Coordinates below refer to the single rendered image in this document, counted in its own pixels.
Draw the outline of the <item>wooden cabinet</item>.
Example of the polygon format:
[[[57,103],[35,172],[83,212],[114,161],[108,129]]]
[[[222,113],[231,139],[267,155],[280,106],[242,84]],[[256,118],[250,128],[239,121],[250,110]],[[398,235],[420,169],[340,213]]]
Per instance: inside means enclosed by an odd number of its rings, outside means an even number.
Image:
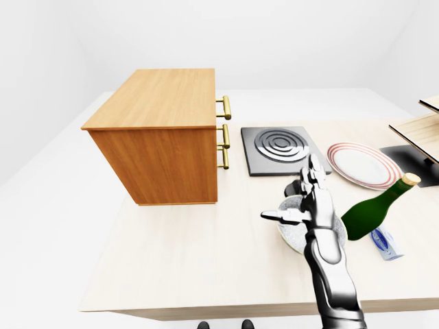
[[[83,125],[139,205],[217,201],[213,69],[138,69]]]

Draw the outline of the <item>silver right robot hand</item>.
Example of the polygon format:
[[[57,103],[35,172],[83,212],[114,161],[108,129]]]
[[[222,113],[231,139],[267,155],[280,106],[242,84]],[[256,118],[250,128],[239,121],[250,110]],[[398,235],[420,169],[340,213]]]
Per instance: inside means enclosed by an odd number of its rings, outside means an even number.
[[[302,182],[302,201],[299,208],[287,210],[266,210],[261,217],[282,224],[297,226],[304,223],[308,230],[333,227],[333,201],[326,188],[326,172],[316,154],[309,154],[308,165],[300,170],[297,180]]]

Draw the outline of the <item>green wine bottle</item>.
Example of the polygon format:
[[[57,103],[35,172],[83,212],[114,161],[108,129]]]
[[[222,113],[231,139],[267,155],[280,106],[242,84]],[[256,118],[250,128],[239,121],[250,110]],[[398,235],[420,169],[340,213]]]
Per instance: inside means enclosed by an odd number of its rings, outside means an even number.
[[[380,226],[392,203],[419,182],[421,182],[419,176],[406,173],[382,194],[352,206],[342,215],[348,240],[360,240]]]

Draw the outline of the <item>round black stove knob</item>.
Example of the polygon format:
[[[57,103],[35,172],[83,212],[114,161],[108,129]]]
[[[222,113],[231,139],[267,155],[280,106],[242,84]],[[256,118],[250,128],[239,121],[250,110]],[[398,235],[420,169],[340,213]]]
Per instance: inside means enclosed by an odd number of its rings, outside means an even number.
[[[301,195],[302,194],[302,182],[300,180],[294,180],[292,183],[288,184],[284,190],[284,196],[289,197],[293,195]]]

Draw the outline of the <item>blue and white box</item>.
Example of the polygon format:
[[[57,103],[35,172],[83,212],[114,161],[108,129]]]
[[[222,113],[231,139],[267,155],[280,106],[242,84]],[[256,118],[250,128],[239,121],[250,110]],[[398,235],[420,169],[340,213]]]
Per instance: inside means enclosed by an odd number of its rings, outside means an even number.
[[[375,228],[369,236],[384,260],[395,260],[404,256],[403,251],[384,225]]]

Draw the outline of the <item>patterned grey bowl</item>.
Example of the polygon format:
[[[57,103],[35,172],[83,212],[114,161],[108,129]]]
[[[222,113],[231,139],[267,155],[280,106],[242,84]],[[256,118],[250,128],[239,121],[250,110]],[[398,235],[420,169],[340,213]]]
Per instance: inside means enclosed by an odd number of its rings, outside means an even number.
[[[292,195],[287,197],[279,206],[280,210],[287,210],[288,208],[299,208],[303,196]],[[347,240],[346,227],[343,221],[334,214],[334,230],[337,232],[338,241],[341,247],[344,247]],[[296,252],[303,254],[305,246],[307,244],[305,235],[307,233],[307,227],[304,223],[299,223],[297,226],[278,224],[278,230],[283,240]]]

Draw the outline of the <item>flat dark stove plate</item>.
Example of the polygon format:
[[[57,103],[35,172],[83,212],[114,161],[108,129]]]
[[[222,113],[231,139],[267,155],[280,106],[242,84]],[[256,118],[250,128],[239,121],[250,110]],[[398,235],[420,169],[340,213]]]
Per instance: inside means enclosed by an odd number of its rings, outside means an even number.
[[[327,174],[331,166],[303,126],[243,127],[248,172],[251,176],[298,175],[315,154]]]

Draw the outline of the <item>white plate with red rings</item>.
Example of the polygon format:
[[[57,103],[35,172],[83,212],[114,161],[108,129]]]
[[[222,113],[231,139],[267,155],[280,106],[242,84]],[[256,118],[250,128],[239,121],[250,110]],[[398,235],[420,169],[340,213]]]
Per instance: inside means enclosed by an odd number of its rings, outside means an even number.
[[[327,150],[329,164],[344,178],[362,187],[386,190],[403,172],[384,153],[359,143],[341,142]]]

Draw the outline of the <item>wooden two-tier rack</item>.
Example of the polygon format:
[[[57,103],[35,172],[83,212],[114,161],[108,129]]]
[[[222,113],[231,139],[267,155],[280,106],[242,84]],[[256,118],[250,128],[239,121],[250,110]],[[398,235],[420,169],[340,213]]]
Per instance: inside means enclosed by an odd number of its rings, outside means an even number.
[[[433,112],[390,125],[389,128],[406,144],[380,150],[403,172],[418,175],[420,187],[439,186],[439,95],[421,99],[419,103]]]

